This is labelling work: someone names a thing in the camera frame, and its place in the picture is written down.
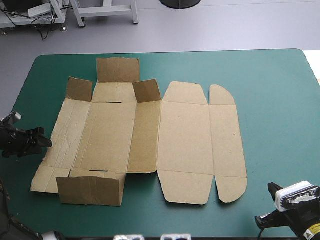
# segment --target yellow label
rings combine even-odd
[[[317,224],[309,227],[309,230],[310,230],[310,232],[313,233],[313,235],[320,233],[320,223],[317,223]]]

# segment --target gray floor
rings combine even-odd
[[[52,32],[45,41],[31,27],[0,36],[0,116],[11,111],[40,55],[320,50],[320,0],[202,0],[185,10],[166,8],[159,0],[137,3],[137,25],[130,16],[113,16],[88,19],[86,28],[78,28],[71,10],[67,31]]]

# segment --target green tabletop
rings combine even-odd
[[[273,181],[320,185],[320,88],[302,51],[251,50],[38,57],[15,103],[23,129],[44,127],[51,136],[69,76],[96,82],[96,58],[140,59],[141,79],[156,78],[162,96],[171,81],[199,83],[209,96],[218,84],[236,101],[248,185],[236,202],[223,204],[212,184],[206,205],[168,203],[153,174],[126,178],[121,207],[61,204],[56,194],[30,192],[41,155],[0,158],[10,212],[35,231],[66,236],[190,233],[195,237],[256,237],[254,216],[275,209],[267,190]],[[264,236],[293,236],[289,228]]]

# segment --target cardboard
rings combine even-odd
[[[62,203],[120,206],[126,174],[158,172],[169,202],[208,202],[214,174],[223,202],[247,186],[233,97],[172,82],[162,100],[155,79],[140,81],[138,59],[98,58],[98,82],[70,77],[52,132],[53,147],[31,191]]]
[[[247,188],[247,170],[237,106],[219,85],[210,86],[210,121],[215,181],[219,198],[231,203]]]

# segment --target black round base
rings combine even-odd
[[[160,2],[168,8],[188,9],[200,3],[201,0],[160,0]]]

